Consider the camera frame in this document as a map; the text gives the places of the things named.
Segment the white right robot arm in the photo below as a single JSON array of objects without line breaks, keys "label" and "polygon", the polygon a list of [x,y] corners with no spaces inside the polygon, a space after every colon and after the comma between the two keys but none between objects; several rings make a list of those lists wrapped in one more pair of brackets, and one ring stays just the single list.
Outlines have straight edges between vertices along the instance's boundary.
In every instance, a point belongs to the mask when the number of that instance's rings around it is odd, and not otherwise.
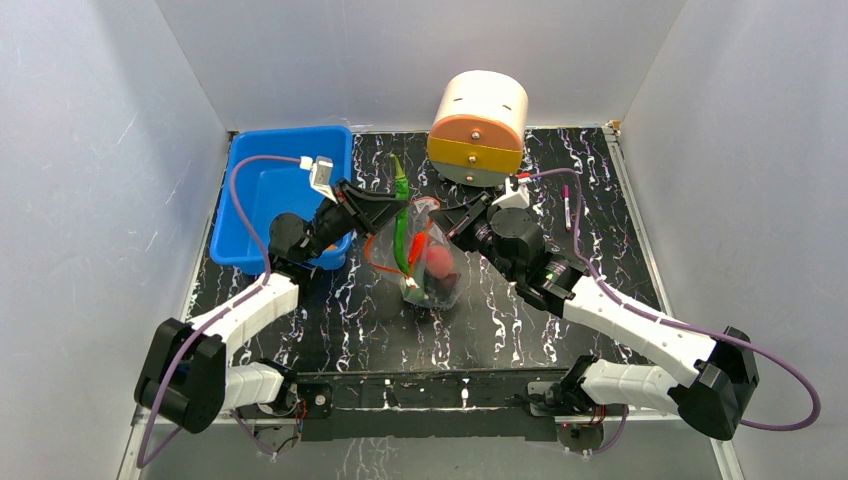
[{"label": "white right robot arm", "polygon": [[729,328],[715,339],[661,319],[604,286],[575,255],[556,250],[527,210],[502,208],[485,194],[429,218],[452,246],[485,258],[530,306],[589,327],[649,361],[629,365],[583,355],[559,382],[528,392],[534,414],[647,407],[676,414],[710,438],[733,437],[759,383],[754,355],[741,345],[749,339],[745,333]]}]

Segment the long green chili pepper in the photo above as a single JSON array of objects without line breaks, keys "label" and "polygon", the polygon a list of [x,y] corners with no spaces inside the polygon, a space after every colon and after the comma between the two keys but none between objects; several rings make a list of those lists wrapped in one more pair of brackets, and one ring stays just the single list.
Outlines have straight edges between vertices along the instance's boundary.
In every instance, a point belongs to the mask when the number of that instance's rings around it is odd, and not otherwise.
[{"label": "long green chili pepper", "polygon": [[[408,202],[410,190],[408,178],[399,157],[390,153],[389,158],[394,166],[395,198]],[[403,209],[396,217],[393,232],[393,256],[397,268],[404,275],[409,274],[410,266],[405,249],[406,232],[408,228],[408,213]]]}]

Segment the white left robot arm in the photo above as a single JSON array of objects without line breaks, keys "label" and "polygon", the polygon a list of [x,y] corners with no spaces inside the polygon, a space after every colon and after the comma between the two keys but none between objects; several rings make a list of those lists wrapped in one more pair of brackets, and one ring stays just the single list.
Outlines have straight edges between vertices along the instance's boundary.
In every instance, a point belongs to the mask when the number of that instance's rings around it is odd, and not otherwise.
[{"label": "white left robot arm", "polygon": [[267,270],[195,323],[176,319],[156,329],[135,390],[135,402],[179,428],[200,433],[224,411],[260,405],[275,416],[294,411],[294,377],[269,360],[233,366],[234,351],[265,327],[297,310],[318,269],[312,260],[347,234],[373,236],[409,202],[369,192],[347,180],[330,189],[313,218],[277,215],[269,226]]}]

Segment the peach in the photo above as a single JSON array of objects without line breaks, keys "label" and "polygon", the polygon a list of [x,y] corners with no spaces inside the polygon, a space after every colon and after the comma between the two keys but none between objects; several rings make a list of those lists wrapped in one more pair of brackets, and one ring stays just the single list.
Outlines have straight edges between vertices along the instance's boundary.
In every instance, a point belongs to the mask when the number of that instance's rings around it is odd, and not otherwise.
[{"label": "peach", "polygon": [[455,261],[451,250],[444,245],[431,245],[426,249],[425,269],[435,278],[445,278],[454,271]]}]

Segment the clear zip top bag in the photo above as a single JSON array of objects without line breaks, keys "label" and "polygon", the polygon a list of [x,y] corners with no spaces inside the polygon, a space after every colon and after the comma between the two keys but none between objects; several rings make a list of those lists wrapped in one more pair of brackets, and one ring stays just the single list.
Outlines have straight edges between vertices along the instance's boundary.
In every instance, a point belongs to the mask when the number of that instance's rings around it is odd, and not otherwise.
[{"label": "clear zip top bag", "polygon": [[405,230],[392,226],[366,241],[366,262],[398,287],[404,302],[448,310],[464,288],[456,253],[430,213],[441,208],[434,197],[420,197],[407,207]]}]

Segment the red chili pepper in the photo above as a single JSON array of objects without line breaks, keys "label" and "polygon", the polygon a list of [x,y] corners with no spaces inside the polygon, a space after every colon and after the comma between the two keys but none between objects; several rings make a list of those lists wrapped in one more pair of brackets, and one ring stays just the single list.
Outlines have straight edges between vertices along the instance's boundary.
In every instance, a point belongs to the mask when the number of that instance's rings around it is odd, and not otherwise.
[{"label": "red chili pepper", "polygon": [[417,261],[424,254],[426,248],[428,246],[428,235],[424,232],[417,233],[412,241],[412,245],[410,248],[410,252],[407,257],[407,261],[410,268],[413,268]]}]

